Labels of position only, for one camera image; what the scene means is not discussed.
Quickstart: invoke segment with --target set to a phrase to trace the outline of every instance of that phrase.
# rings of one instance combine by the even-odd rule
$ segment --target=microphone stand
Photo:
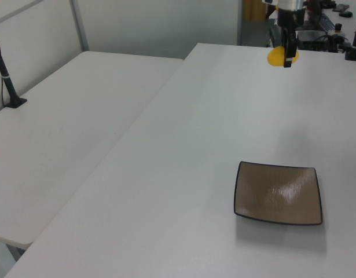
[[[18,108],[19,106],[24,104],[27,100],[24,98],[20,98],[17,95],[16,90],[14,89],[12,80],[10,80],[8,70],[6,69],[1,50],[0,50],[0,73],[2,75],[2,79],[4,80],[5,86],[8,90],[9,96],[10,96],[10,102],[8,104],[6,104],[5,106],[10,107],[10,108]]]

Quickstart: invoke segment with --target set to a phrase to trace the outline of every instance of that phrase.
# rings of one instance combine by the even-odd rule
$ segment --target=yellow object
[[[292,58],[292,63],[295,63],[299,58],[299,52],[296,51],[296,56]],[[269,64],[275,66],[275,67],[283,67],[284,63],[284,47],[283,46],[278,46],[274,48],[269,54],[268,54],[268,62]]]

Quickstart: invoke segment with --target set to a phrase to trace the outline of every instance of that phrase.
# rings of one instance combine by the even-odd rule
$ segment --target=square plate
[[[288,225],[320,225],[321,196],[315,168],[241,162],[234,213]]]

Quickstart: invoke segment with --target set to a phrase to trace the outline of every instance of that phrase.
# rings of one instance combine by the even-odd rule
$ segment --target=black knob
[[[342,28],[342,24],[340,23],[335,24],[335,31],[341,31],[341,28]]]

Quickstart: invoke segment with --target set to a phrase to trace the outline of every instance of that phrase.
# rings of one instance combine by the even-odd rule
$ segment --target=white table
[[[0,112],[0,241],[27,248],[182,60],[84,52]]]
[[[338,12],[333,12],[332,9],[324,9],[323,13],[325,13],[329,19],[333,23],[341,23],[342,24],[342,31],[345,33],[346,38],[349,40],[350,43],[353,43],[355,30],[356,30],[356,0],[344,0],[344,1],[336,1],[337,4],[347,4],[350,7],[347,9],[348,11],[353,13],[353,16],[348,18],[339,16]],[[278,18],[278,11],[274,11],[270,16],[269,19],[277,19]]]
[[[356,63],[268,52],[196,46],[7,278],[356,277]],[[236,216],[241,160],[315,167],[324,224]]]

